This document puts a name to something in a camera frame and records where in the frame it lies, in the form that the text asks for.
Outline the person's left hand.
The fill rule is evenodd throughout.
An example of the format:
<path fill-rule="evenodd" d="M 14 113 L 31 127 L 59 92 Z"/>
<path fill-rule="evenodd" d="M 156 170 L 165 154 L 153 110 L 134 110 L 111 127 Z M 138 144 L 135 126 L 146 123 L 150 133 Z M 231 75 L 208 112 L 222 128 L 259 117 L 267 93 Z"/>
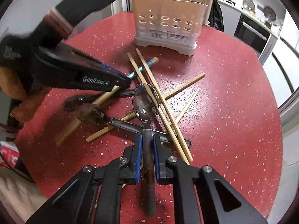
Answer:
<path fill-rule="evenodd" d="M 10 116 L 19 122 L 30 121 L 42 104 L 51 87 L 44 86 L 40 91 L 27 95 L 16 72 L 7 67 L 1 67 L 1 90 L 14 100 L 19 100 L 19 106 L 13 108 Z"/>

